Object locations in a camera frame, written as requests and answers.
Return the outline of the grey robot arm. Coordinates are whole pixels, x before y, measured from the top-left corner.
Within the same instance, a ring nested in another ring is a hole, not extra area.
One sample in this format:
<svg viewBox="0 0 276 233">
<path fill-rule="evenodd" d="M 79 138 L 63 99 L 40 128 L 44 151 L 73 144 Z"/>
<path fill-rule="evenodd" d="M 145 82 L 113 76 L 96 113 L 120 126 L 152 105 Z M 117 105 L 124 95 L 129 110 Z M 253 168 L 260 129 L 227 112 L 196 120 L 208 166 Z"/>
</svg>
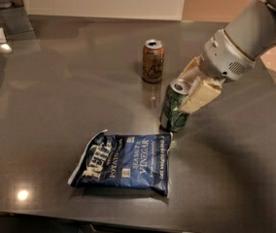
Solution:
<svg viewBox="0 0 276 233">
<path fill-rule="evenodd" d="M 235 82 L 276 47 L 276 0 L 251 2 L 218 30 L 179 75 L 190 84 L 180 110 L 192 114 L 217 98 L 225 82 Z"/>
</svg>

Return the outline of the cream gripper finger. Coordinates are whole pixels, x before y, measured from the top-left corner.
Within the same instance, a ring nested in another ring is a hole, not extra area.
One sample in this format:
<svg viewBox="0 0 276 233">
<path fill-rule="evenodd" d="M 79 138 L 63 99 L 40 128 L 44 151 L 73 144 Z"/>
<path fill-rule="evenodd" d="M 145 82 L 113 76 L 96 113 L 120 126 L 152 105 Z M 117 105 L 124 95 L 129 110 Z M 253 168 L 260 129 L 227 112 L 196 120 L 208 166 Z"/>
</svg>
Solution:
<svg viewBox="0 0 276 233">
<path fill-rule="evenodd" d="M 216 99 L 223 89 L 223 80 L 197 77 L 190 87 L 190 93 L 183 101 L 181 110 L 192 114 Z"/>
<path fill-rule="evenodd" d="M 178 76 L 179 79 L 185 80 L 187 82 L 193 82 L 197 77 L 201 76 L 200 70 L 200 58 L 194 57 L 186 68 Z"/>
</svg>

